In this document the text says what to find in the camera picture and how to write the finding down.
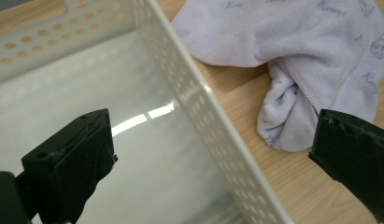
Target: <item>table surface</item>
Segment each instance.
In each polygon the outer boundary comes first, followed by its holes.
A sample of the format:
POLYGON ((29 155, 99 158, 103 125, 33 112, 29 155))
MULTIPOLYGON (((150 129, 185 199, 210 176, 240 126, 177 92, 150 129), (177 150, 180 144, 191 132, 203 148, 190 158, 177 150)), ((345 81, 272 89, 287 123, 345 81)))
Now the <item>table surface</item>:
MULTIPOLYGON (((169 20, 185 0, 157 0, 169 20)), ((384 0, 377 0, 384 13, 384 0)), ((294 223, 376 223, 342 184, 334 182, 308 157, 268 147, 256 132, 256 120, 270 86, 266 64, 255 68, 220 67, 196 62, 227 115, 263 169, 294 223)), ((384 78, 375 124, 384 129, 384 78)))

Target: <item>basket floor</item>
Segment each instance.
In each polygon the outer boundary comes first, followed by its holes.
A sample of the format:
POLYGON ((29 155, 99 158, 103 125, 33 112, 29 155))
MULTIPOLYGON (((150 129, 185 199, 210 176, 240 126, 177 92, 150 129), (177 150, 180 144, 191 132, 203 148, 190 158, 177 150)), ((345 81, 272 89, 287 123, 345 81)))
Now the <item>basket floor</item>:
POLYGON ((108 108, 120 160, 79 223, 244 223, 154 60, 133 31, 0 83, 0 170, 19 174, 27 152, 108 108))

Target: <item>lavender towel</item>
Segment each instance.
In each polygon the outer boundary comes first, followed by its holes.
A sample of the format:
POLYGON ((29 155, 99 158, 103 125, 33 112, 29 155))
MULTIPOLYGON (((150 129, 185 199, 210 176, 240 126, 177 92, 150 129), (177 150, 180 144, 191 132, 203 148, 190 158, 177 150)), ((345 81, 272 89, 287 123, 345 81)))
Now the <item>lavender towel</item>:
POLYGON ((257 129, 272 147, 311 147, 322 108, 375 119, 384 17, 373 0, 187 0, 173 25, 204 63, 268 63, 257 129))

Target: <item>perforated basket wall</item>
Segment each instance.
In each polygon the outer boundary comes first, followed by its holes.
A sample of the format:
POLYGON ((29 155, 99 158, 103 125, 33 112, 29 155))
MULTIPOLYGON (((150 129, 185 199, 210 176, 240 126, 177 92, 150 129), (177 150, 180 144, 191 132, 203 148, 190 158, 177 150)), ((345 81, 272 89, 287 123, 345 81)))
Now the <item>perforated basket wall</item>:
POLYGON ((0 81, 137 30, 222 170, 249 223, 292 223, 212 90, 153 0, 68 0, 64 15, 0 36, 0 81))

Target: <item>wooden surface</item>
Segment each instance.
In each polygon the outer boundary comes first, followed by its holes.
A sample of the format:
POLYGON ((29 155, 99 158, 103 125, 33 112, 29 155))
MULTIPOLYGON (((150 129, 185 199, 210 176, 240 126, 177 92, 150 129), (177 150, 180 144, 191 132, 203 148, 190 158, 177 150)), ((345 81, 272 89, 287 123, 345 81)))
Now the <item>wooden surface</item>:
MULTIPOLYGON (((157 0, 172 20, 184 0, 157 0)), ((384 13, 384 0, 377 4, 384 13)), ((256 68, 209 66, 196 62, 217 94, 255 160, 294 223, 376 223, 370 212, 342 184, 307 158, 309 150, 288 153, 268 147, 256 133, 256 120, 270 85, 266 65, 256 68)), ((376 125, 384 129, 384 78, 376 125)))
POLYGON ((64 14, 64 0, 34 0, 0 11, 0 35, 64 14))

